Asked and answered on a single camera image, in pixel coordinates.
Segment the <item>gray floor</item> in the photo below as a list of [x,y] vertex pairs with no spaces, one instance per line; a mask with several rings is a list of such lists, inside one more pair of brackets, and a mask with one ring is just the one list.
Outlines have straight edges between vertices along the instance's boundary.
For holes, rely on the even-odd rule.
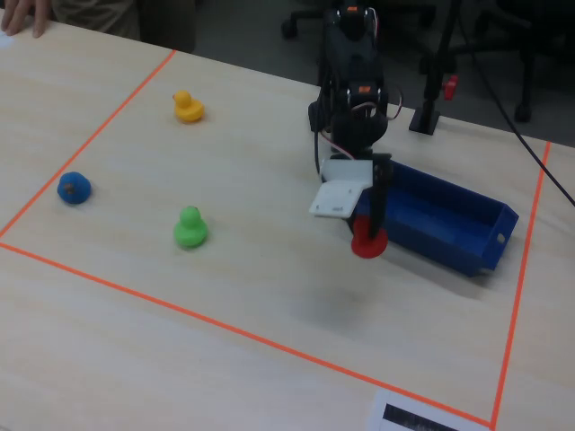
[[[441,4],[433,29],[421,31],[422,40],[430,45],[438,41],[443,25],[446,2]],[[319,22],[304,22],[299,36],[286,41],[279,26],[289,12],[306,8],[303,0],[204,0],[198,12],[198,47],[196,54],[226,63],[259,70],[272,75],[313,84],[316,57],[321,34]],[[473,10],[466,10],[465,20],[471,29]],[[406,26],[416,29],[415,20]],[[521,92],[522,66],[517,53],[484,54],[482,64],[508,112],[512,115]],[[405,93],[405,104],[421,104],[425,78],[418,74],[419,56],[401,40],[388,36],[385,52],[385,76],[399,84]],[[456,99],[441,101],[443,115],[492,128],[507,129],[500,113],[484,90],[469,57],[460,57],[460,84]],[[519,125],[527,136],[575,146],[575,67],[559,65],[554,60],[537,59],[534,116],[529,124]]]

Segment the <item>blue rubber duck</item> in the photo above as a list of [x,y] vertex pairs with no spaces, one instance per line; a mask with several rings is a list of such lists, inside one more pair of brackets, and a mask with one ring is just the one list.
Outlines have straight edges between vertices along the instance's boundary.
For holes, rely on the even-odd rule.
[[78,205],[90,197],[92,186],[84,175],[78,172],[68,172],[60,177],[57,193],[67,204]]

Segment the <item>wire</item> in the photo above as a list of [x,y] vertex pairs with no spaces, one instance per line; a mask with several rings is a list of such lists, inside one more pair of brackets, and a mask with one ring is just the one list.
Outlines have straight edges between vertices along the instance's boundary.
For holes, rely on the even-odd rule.
[[353,108],[351,108],[351,112],[354,112],[356,110],[361,110],[363,108],[373,108],[376,110],[377,104],[373,101],[365,101],[365,102],[360,103],[359,105],[356,105]]
[[319,156],[319,143],[318,143],[318,135],[320,133],[320,104],[323,96],[323,87],[327,84],[327,81],[328,81],[328,74],[326,73],[325,76],[323,77],[322,86],[320,87],[320,93],[317,96],[317,102],[315,103],[314,160],[315,160],[315,170],[317,171],[318,174],[320,173],[320,156]]
[[379,32],[379,18],[377,18],[376,9],[374,9],[373,7],[368,7],[368,9],[374,14],[374,33],[377,40],[377,33]]
[[473,60],[473,65],[475,66],[475,68],[477,69],[477,72],[479,73],[479,76],[481,77],[483,84],[485,85],[485,87],[487,88],[487,91],[489,92],[489,94],[491,95],[493,101],[495,101],[495,104],[497,105],[497,107],[499,108],[501,115],[503,116],[503,118],[505,119],[505,121],[507,122],[509,128],[511,128],[511,130],[513,131],[513,133],[515,133],[515,135],[517,136],[517,138],[519,139],[519,141],[521,142],[521,144],[523,144],[523,146],[525,147],[525,149],[531,154],[531,156],[535,159],[535,161],[537,162],[537,164],[541,167],[541,169],[543,170],[543,172],[545,172],[545,174],[549,177],[549,179],[553,182],[553,184],[555,184],[555,186],[557,186],[557,189],[559,189],[561,191],[561,193],[567,198],[567,200],[570,201],[570,203],[575,207],[575,200],[571,197],[571,195],[567,192],[567,190],[561,185],[561,183],[559,181],[557,181],[555,179],[555,177],[553,177],[553,175],[549,172],[549,170],[546,168],[546,166],[543,164],[543,162],[541,162],[541,160],[539,159],[539,157],[537,157],[537,154],[535,154],[535,152],[533,151],[533,149],[531,148],[531,146],[529,146],[529,144],[526,142],[526,140],[521,136],[521,134],[519,133],[518,128],[515,126],[515,124],[513,123],[513,121],[511,121],[511,119],[509,118],[509,115],[507,114],[507,112],[505,111],[505,108],[503,108],[503,104],[500,101],[500,98],[497,96],[497,93],[493,90],[493,87],[491,86],[489,80],[487,79],[487,76],[485,74],[485,72],[483,71],[482,66],[480,65],[479,61],[477,61],[477,56],[475,55],[475,53],[473,52],[473,50],[471,49],[471,44],[469,42],[469,39],[467,38],[467,33],[465,31],[464,28],[464,24],[463,24],[463,20],[461,18],[461,14],[459,14],[459,16],[457,17],[457,20],[459,21],[459,27],[461,29],[461,34],[464,37],[464,41],[465,41],[465,45],[467,46],[467,49],[469,50],[469,53],[471,54],[471,58]]
[[351,155],[351,153],[345,151],[343,148],[341,148],[339,145],[337,145],[335,142],[333,142],[326,134],[325,134],[325,129],[322,130],[322,138],[325,139],[328,144],[330,145],[331,148],[333,148],[335,151],[337,151],[338,153],[342,153],[343,155],[345,155],[348,159],[350,160],[355,160],[355,157],[353,155]]
[[397,92],[399,93],[399,102],[397,103],[397,112],[395,112],[395,115],[393,115],[392,117],[387,117],[387,119],[389,121],[393,121],[393,120],[397,119],[397,117],[399,117],[399,114],[402,112],[402,108],[403,108],[403,90],[402,90],[402,87],[400,87],[399,85],[395,85],[394,87],[397,89]]

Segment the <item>green rubber duck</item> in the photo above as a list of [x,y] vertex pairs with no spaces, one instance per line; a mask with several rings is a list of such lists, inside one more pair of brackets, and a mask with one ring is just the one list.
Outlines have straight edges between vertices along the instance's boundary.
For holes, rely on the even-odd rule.
[[208,226],[196,207],[180,212],[180,222],[173,228],[173,237],[181,247],[198,247],[208,236]]

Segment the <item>chair wheel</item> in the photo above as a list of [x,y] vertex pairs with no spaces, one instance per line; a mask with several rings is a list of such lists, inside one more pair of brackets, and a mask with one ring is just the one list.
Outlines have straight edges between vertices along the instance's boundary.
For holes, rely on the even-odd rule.
[[420,75],[427,75],[429,73],[431,59],[429,57],[422,57],[420,60]]
[[446,74],[454,74],[455,72],[457,72],[456,56],[447,57],[446,63],[443,65],[443,68]]
[[475,36],[478,38],[485,36],[489,30],[490,20],[491,18],[487,14],[482,14],[479,16],[479,18],[477,18],[477,21],[475,21],[475,27],[473,29]]
[[433,25],[436,17],[436,10],[435,8],[429,9],[420,15],[420,26],[424,29],[428,29]]
[[287,40],[297,37],[297,24],[291,20],[285,20],[281,23],[281,35]]
[[515,109],[515,121],[518,123],[528,123],[531,121],[531,107],[519,104]]

